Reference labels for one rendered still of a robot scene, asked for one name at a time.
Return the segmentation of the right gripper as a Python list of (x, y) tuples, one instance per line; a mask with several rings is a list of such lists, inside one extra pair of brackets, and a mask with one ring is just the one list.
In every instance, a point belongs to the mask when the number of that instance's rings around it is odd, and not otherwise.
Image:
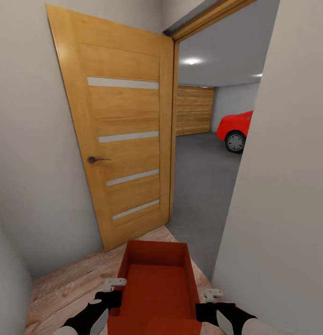
[(195, 304), (196, 319), (198, 322), (209, 322), (215, 325), (211, 319), (211, 309), (214, 303), (197, 303)]

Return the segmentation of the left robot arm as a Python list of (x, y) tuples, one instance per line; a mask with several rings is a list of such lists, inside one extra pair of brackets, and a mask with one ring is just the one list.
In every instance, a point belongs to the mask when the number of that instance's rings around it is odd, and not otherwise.
[(111, 308), (121, 306), (122, 290), (113, 291), (113, 287), (125, 286), (125, 278), (106, 279), (102, 292), (75, 317), (67, 319), (64, 325), (51, 335), (99, 335), (108, 321)]

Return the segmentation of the storage box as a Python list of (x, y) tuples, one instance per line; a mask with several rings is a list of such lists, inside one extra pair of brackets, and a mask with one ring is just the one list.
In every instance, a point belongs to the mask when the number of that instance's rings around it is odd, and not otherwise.
[(117, 278), (121, 306), (108, 313), (108, 335), (200, 335), (200, 303), (187, 243), (129, 240)]

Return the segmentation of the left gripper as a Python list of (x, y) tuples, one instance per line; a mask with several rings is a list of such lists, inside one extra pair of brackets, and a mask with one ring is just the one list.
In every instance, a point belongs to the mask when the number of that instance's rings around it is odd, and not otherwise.
[[(97, 292), (95, 298), (99, 297), (107, 297), (110, 301), (110, 309), (111, 308), (118, 308), (121, 306), (121, 297), (122, 297), (122, 290), (116, 290), (111, 292)], [(109, 310), (110, 310), (109, 309)]]

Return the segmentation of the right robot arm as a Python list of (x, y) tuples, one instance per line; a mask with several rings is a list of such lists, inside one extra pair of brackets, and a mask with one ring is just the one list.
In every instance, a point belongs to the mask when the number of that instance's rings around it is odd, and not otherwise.
[(205, 303), (195, 304), (198, 322), (217, 325), (226, 335), (294, 335), (282, 331), (239, 309), (235, 303), (215, 303), (215, 298), (223, 298), (221, 289), (205, 289)]

